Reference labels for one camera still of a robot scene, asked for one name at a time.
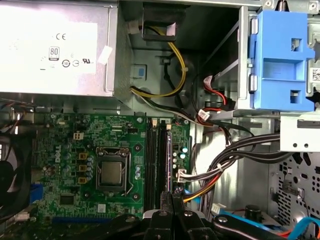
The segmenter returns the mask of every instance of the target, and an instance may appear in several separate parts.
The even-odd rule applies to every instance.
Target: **cpu socket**
[[[96,189],[107,192],[127,192],[131,153],[128,148],[98,147]]]

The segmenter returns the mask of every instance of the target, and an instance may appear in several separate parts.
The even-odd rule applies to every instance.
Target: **80 plus label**
[[[60,58],[60,48],[57,46],[49,47],[49,60],[59,61],[59,58]]]

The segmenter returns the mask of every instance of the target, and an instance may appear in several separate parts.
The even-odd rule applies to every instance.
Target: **screw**
[[[226,219],[224,216],[221,216],[221,217],[218,218],[218,221],[220,223],[226,223],[226,222],[228,222],[228,219]]]
[[[309,10],[315,10],[317,8],[317,4],[315,2],[309,2]]]
[[[128,217],[125,221],[127,222],[127,223],[132,223],[132,222],[134,222],[136,220],[136,218],[134,217],[134,216],[130,216],[130,217]]]
[[[161,217],[164,217],[164,216],[167,216],[167,215],[168,215],[168,213],[166,211],[161,211],[159,213],[159,216],[161,216]]]
[[[191,217],[192,216],[192,211],[185,211],[184,212],[184,215],[186,216],[186,217]]]
[[[266,6],[266,7],[271,7],[272,6],[272,1],[265,1],[265,3],[264,3],[264,5]]]

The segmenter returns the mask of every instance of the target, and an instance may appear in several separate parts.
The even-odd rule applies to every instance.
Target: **dell logo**
[[[55,147],[55,162],[60,163],[61,161],[61,145]]]

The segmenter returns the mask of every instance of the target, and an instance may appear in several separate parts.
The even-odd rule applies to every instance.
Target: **blue pcie slot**
[[[103,224],[108,223],[112,219],[111,218],[90,218],[90,217],[60,217],[56,216],[52,218],[52,223],[54,224]]]
[[[308,47],[308,15],[264,10],[257,16],[257,33],[251,35],[250,78],[256,87],[251,107],[280,112],[312,112],[306,99],[307,61],[315,57]]]

